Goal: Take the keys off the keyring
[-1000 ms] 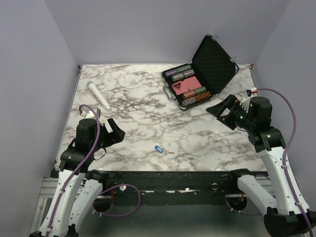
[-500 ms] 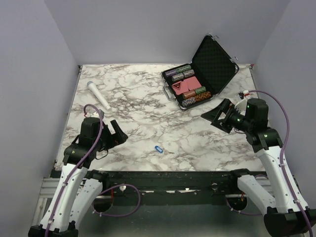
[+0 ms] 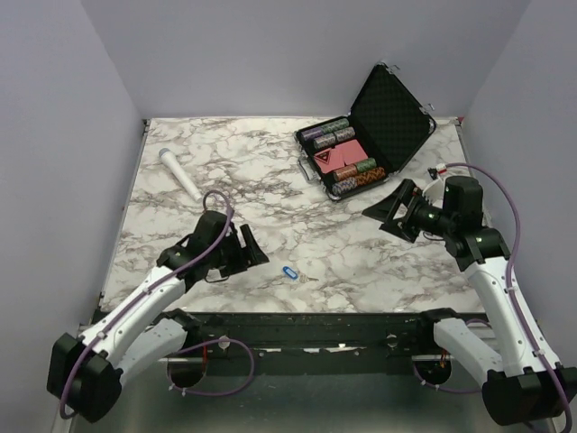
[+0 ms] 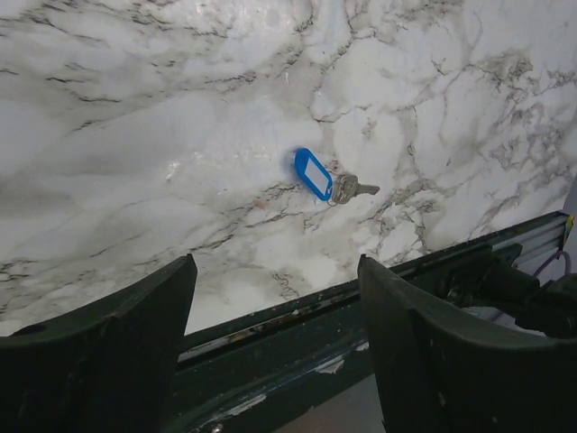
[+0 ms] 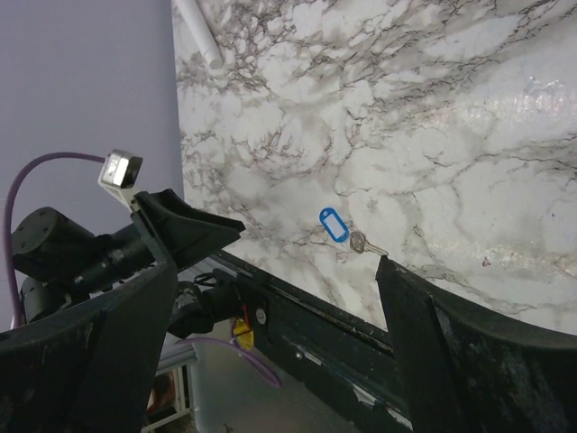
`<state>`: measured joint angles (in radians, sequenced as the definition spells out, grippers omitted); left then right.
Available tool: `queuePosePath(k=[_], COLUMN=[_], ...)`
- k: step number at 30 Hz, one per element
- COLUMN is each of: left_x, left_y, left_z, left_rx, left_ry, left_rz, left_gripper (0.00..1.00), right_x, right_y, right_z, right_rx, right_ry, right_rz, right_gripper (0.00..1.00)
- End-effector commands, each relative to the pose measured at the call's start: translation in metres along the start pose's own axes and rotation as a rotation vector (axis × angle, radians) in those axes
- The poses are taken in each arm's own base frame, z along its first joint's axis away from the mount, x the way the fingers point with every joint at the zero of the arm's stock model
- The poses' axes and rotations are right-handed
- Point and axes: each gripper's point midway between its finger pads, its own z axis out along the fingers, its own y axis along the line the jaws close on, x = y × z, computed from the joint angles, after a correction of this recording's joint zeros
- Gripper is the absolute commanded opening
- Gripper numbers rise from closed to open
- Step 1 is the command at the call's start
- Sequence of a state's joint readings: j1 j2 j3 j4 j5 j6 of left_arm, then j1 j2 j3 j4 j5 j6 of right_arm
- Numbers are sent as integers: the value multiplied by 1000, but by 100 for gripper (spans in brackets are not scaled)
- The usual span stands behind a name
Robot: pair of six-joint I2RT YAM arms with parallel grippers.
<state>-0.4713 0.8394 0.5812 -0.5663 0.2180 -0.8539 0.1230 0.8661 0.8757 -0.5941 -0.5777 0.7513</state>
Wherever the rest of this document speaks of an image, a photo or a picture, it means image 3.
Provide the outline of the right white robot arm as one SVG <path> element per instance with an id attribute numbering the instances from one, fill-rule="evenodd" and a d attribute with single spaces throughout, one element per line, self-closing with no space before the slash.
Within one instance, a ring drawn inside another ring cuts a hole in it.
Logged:
<path id="1" fill-rule="evenodd" d="M 444 240 L 498 343 L 492 349 L 449 313 L 418 327 L 416 345 L 428 354 L 448 351 L 479 384 L 487 412 L 501 426 L 569 414 L 576 370 L 560 364 L 538 330 L 513 282 L 512 253 L 500 232 L 483 223 L 482 199 L 476 179 L 452 176 L 444 181 L 440 207 L 412 180 L 403 180 L 379 204 L 382 230 L 409 242 L 422 232 Z"/>

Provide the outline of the blue plastic key tag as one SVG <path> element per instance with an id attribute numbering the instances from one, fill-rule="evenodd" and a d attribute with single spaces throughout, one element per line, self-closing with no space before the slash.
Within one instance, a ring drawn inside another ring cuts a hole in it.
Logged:
<path id="1" fill-rule="evenodd" d="M 284 266 L 282 268 L 282 271 L 285 275 L 287 275 L 293 281 L 295 281 L 298 278 L 297 273 L 288 266 Z"/>

